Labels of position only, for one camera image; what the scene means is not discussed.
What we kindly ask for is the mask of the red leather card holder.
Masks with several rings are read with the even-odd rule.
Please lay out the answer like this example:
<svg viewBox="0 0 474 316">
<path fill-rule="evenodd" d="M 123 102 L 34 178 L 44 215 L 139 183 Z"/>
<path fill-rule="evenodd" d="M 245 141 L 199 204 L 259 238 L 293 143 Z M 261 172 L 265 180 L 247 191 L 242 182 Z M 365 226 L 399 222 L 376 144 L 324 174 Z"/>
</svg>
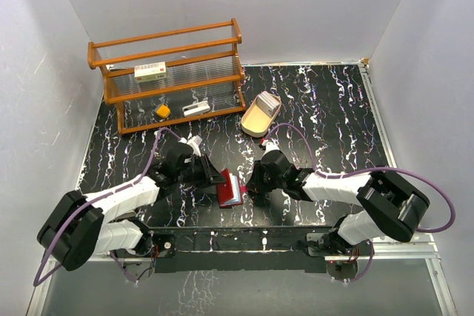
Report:
<svg viewBox="0 0 474 316">
<path fill-rule="evenodd" d="M 221 171 L 225 182 L 216 186 L 218 205 L 221 209 L 227 209 L 233 206 L 242 205 L 244 202 L 243 191 L 240 179 L 234 175 L 229 169 Z"/>
</svg>

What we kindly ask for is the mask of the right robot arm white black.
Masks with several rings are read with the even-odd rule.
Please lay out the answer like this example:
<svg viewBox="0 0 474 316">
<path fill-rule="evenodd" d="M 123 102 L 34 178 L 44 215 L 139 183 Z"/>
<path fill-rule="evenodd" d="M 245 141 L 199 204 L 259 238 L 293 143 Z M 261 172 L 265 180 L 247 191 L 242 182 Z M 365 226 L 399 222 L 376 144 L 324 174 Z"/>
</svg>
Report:
<svg viewBox="0 0 474 316">
<path fill-rule="evenodd" d="M 280 189 L 297 201 L 326 200 L 360 206 L 360 212 L 339 218 L 317 240 L 303 242 L 308 249 L 341 255 L 373 238 L 411 241 L 430 206 L 428 197 L 397 172 L 323 178 L 314 169 L 296 167 L 278 149 L 264 153 L 254 163 L 246 188 L 257 195 Z"/>
</svg>

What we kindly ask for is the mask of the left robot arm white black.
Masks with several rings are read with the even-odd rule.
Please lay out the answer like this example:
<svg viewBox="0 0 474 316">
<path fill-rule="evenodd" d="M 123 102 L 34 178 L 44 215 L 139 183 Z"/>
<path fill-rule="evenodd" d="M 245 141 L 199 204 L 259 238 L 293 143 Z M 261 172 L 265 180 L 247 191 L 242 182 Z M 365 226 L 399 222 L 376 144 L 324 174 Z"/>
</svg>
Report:
<svg viewBox="0 0 474 316">
<path fill-rule="evenodd" d="M 126 219 L 125 214 L 166 198 L 179 184 L 205 189 L 225 181 L 195 144 L 178 142 L 164 158 L 153 160 L 143 175 L 100 192 L 65 193 L 40 228 L 37 241 L 67 271 L 117 249 L 144 256 L 151 251 L 153 238 L 143 223 Z"/>
</svg>

